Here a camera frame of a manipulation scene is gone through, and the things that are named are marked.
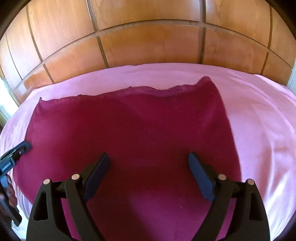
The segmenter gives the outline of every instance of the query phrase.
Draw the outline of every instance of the wrinkled pink fabric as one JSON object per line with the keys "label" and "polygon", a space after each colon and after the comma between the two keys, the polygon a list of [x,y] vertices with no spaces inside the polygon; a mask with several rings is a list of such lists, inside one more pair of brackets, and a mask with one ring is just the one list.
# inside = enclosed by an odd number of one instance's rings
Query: wrinkled pink fabric
{"label": "wrinkled pink fabric", "polygon": [[[271,239],[296,210],[296,96],[265,77],[198,64],[123,66],[84,74],[34,90],[8,121],[0,136],[0,155],[24,140],[32,112],[43,100],[98,95],[129,86],[168,89],[209,76],[217,86],[239,155],[242,181],[255,180],[262,196]],[[21,208],[31,204],[14,183]]]}

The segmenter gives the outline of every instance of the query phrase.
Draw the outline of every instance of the bed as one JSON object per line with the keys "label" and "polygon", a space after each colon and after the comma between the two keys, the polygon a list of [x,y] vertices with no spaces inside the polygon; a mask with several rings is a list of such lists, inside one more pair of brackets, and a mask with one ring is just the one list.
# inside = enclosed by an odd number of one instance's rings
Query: bed
{"label": "bed", "polygon": [[[241,179],[255,180],[262,196],[271,240],[296,210],[296,96],[263,76],[198,64],[144,64],[80,75],[34,90],[8,121],[0,136],[0,155],[24,140],[39,98],[98,95],[130,86],[168,89],[195,84],[209,76],[218,88],[239,156]],[[19,206],[29,216],[32,204],[13,182]]]}

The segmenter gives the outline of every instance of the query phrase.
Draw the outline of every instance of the cloth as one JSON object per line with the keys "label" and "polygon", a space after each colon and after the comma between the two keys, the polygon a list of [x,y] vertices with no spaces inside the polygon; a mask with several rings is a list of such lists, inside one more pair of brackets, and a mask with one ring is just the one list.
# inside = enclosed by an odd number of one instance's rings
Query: cloth
{"label": "cloth", "polygon": [[[218,88],[239,156],[242,181],[255,180],[275,239],[296,210],[296,97],[265,77],[198,64],[145,64],[96,71],[34,90],[8,121],[0,136],[0,154],[25,139],[39,98],[98,95],[129,86],[167,89],[195,84],[209,76]],[[30,214],[31,203],[14,184],[20,206]]]}
{"label": "cloth", "polygon": [[[192,151],[218,173],[240,180],[223,101],[209,77],[168,90],[131,87],[40,100],[25,140],[32,149],[15,167],[14,178],[30,202],[44,179],[66,180],[101,153],[109,154],[110,168],[87,204],[106,240],[194,237],[210,202],[189,170]],[[233,209],[219,239],[226,235]],[[79,239],[67,206],[65,215]]]}

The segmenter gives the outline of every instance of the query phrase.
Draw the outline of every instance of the human hand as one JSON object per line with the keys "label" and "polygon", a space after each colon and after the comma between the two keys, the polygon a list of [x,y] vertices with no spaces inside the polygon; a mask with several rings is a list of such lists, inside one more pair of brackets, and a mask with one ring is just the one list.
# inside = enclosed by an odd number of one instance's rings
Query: human hand
{"label": "human hand", "polygon": [[[7,188],[7,196],[9,198],[9,204],[12,207],[16,207],[17,206],[17,197],[15,196],[15,191],[13,190],[13,186],[12,186],[12,181],[9,175],[7,176],[7,181],[8,181],[8,188]],[[2,193],[0,193],[0,200],[4,200],[4,195]]]}

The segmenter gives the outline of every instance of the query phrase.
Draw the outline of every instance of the wooden headboard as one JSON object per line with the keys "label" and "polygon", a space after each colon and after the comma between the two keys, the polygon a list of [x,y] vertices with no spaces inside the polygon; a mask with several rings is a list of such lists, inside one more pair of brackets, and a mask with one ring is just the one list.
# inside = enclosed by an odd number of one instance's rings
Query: wooden headboard
{"label": "wooden headboard", "polygon": [[265,0],[32,0],[0,40],[0,76],[36,88],[104,68],[198,63],[286,85],[296,40]]}

